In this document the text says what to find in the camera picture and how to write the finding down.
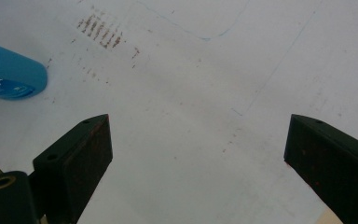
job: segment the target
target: screw hole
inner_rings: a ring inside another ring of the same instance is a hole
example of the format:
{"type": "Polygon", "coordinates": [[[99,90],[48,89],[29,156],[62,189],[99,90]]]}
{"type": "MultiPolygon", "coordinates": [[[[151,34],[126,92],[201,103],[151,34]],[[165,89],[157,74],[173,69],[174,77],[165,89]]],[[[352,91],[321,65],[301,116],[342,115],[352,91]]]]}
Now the screw hole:
{"type": "Polygon", "coordinates": [[[4,189],[16,181],[16,176],[9,175],[0,178],[0,189],[4,189]]]}
{"type": "Polygon", "coordinates": [[[48,156],[48,161],[54,161],[58,158],[58,156],[56,154],[51,154],[48,156]]]}

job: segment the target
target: white surface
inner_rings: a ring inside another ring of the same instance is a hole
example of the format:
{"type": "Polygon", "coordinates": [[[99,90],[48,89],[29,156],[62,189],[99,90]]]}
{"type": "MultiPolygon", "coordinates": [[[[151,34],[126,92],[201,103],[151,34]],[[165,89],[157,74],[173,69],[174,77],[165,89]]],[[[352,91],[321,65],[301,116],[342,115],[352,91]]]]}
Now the white surface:
{"type": "Polygon", "coordinates": [[[290,115],[358,138],[358,1],[6,0],[0,46],[49,78],[0,100],[4,171],[110,115],[79,223],[314,223],[324,205],[282,158],[290,115]]]}

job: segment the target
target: blue plastic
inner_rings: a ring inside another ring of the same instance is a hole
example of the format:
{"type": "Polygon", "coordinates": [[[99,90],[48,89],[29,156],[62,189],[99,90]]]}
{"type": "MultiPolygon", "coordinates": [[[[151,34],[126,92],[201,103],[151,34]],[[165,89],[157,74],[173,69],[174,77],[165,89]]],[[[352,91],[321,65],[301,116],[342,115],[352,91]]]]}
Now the blue plastic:
{"type": "Polygon", "coordinates": [[[32,59],[0,47],[0,98],[20,100],[45,89],[45,67],[32,59]]]}

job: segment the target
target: blue object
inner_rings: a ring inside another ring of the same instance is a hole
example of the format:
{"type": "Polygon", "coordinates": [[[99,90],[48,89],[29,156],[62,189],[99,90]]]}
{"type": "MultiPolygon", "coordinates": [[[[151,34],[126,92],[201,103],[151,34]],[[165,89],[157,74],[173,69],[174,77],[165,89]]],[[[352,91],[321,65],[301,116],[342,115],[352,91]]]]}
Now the blue object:
{"type": "Polygon", "coordinates": [[[45,89],[45,67],[32,59],[0,47],[0,98],[20,100],[45,89]]]}

